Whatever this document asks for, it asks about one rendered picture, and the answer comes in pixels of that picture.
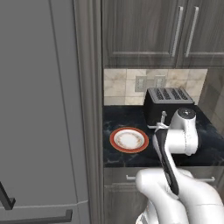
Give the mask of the dark wood drawer front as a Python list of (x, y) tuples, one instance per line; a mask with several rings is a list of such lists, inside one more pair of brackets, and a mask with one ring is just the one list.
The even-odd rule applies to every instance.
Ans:
[[(224, 186), (224, 167), (223, 166), (184, 166), (197, 179), (215, 178), (212, 186), (219, 190)], [(142, 167), (116, 167), (104, 169), (104, 184), (125, 183), (126, 176), (135, 176)]]

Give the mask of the dark wood tall panel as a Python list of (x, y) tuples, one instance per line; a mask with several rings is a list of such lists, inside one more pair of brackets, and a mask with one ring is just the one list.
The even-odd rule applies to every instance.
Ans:
[(73, 2), (90, 217), (92, 224), (104, 224), (101, 0), (73, 0)]

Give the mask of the wide dark wood cupboard door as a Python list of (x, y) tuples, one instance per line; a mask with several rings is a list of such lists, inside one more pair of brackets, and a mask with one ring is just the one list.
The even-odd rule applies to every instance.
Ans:
[(173, 68), (179, 6), (184, 17), (186, 0), (102, 0), (104, 66)]

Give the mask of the grey wall outlet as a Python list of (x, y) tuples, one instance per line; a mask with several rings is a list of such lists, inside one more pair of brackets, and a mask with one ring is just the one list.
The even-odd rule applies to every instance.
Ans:
[(166, 83), (166, 78), (164, 75), (156, 75), (154, 81), (156, 88), (163, 88)]
[(146, 84), (147, 84), (146, 76), (137, 76), (136, 84), (135, 84), (135, 91), (136, 92), (144, 92), (146, 89)]

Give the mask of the grey fridge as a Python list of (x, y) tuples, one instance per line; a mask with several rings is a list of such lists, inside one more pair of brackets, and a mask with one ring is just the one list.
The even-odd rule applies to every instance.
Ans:
[(0, 182), (0, 221), (90, 224), (72, 0), (0, 0)]

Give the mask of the dark wood lower cupboard door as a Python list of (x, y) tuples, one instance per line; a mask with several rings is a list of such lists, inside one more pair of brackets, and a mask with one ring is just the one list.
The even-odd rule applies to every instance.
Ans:
[(135, 224), (146, 205), (133, 183), (104, 186), (104, 224)]

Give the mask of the narrow dark wood cupboard door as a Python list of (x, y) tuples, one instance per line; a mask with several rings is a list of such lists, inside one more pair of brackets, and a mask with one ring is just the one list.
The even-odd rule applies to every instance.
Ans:
[[(190, 54), (186, 48), (193, 24), (194, 6), (199, 15)], [(178, 51), (177, 68), (224, 67), (224, 0), (188, 0)]]

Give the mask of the black toaster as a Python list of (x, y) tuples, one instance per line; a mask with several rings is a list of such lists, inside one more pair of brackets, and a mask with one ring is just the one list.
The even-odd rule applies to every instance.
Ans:
[(150, 87), (143, 102), (144, 118), (149, 126), (155, 126), (161, 121), (164, 111), (164, 123), (169, 125), (173, 114), (179, 108), (194, 109), (194, 105), (191, 96), (181, 87)]

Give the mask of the white plate with orange rim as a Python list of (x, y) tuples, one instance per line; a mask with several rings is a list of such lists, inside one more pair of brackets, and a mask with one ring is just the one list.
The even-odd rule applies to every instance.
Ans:
[(144, 151), (149, 145), (148, 136), (133, 127), (115, 129), (110, 134), (109, 141), (116, 150), (128, 154)]

